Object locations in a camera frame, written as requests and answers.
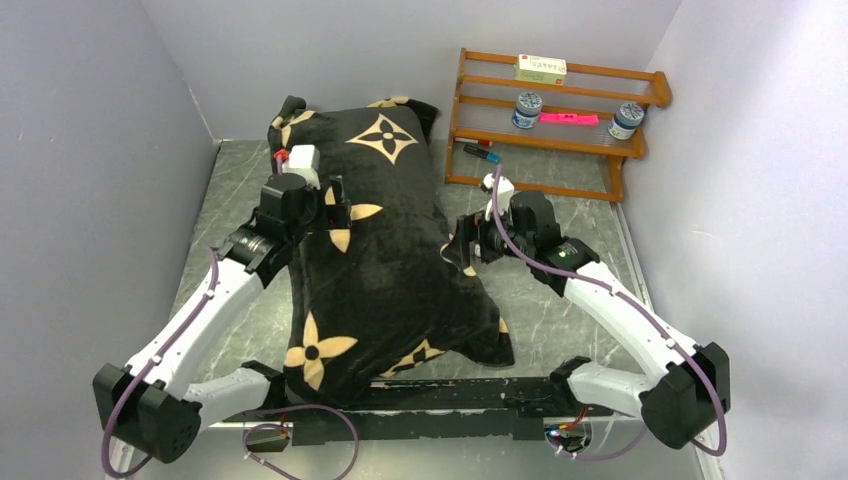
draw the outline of blue marker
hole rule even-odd
[[[485,148],[480,148],[477,145],[471,145],[470,143],[466,143],[465,146],[462,147],[462,149],[470,153],[471,155],[474,155],[475,157],[480,157],[488,162],[500,163],[501,161],[501,157],[486,150]]]

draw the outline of white wall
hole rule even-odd
[[[848,7],[684,0],[625,210],[657,310],[730,353],[729,479],[848,478]]]
[[[450,112],[460,47],[642,69],[680,0],[142,3],[213,136],[256,139],[289,94],[333,110],[408,95]]]
[[[91,381],[167,321],[215,146],[133,1],[0,2],[0,478],[103,478]]]

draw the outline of gray lid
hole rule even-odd
[[[518,95],[515,106],[524,113],[538,113],[542,110],[542,97],[533,92],[523,92]]]
[[[638,127],[645,118],[645,111],[633,102],[623,103],[615,112],[615,119],[624,126]]]

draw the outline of box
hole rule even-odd
[[[568,68],[559,58],[519,55],[515,62],[515,79],[525,82],[565,85]]]

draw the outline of black blanket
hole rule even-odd
[[[284,373],[304,400],[343,406],[374,377],[448,350],[483,365],[514,363],[506,324],[474,270],[441,256],[449,227],[427,145],[436,114],[401,98],[318,113],[289,97],[271,123],[272,156],[315,145],[322,184],[341,175],[352,204],[349,230],[310,235],[290,265]]]

